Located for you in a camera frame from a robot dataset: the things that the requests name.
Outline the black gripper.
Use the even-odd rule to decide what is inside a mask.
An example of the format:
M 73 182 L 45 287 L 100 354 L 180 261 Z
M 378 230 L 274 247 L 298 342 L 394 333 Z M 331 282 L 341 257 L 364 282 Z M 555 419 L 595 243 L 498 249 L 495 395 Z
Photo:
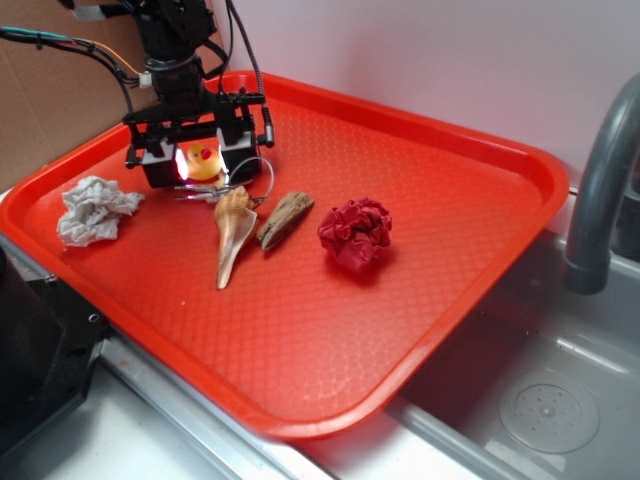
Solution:
M 205 73 L 199 59 L 148 59 L 145 67 L 158 100 L 123 119 L 131 135 L 126 167 L 141 166 L 152 188 L 181 186 L 188 166 L 178 144 L 215 136 L 229 180 L 252 180 L 260 169 L 253 159 L 258 148 L 275 145 L 260 69 L 254 68 L 255 92 L 244 86 L 231 92 L 224 74 Z

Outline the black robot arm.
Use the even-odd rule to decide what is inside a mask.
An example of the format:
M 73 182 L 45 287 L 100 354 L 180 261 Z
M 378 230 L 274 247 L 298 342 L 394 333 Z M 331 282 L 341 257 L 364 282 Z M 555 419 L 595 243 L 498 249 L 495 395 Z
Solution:
M 252 180 L 259 171 L 260 147 L 275 144 L 273 122 L 262 84 L 254 92 L 206 87 L 210 79 L 221 80 L 224 69 L 205 71 L 198 48 L 209 48 L 223 62 L 230 58 L 211 39 L 216 31 L 213 12 L 202 1 L 139 1 L 127 7 L 158 98 L 155 105 L 123 119 L 131 135 L 127 168 L 142 167 L 153 188 L 178 186 L 180 147 L 216 138 L 231 180 Z

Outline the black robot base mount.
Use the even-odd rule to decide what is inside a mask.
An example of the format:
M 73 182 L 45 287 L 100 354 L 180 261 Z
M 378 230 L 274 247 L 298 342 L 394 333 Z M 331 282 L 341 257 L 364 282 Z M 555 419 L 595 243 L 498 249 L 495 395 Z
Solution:
M 1 458 L 82 404 L 104 315 L 59 279 L 26 280 L 1 253 Z

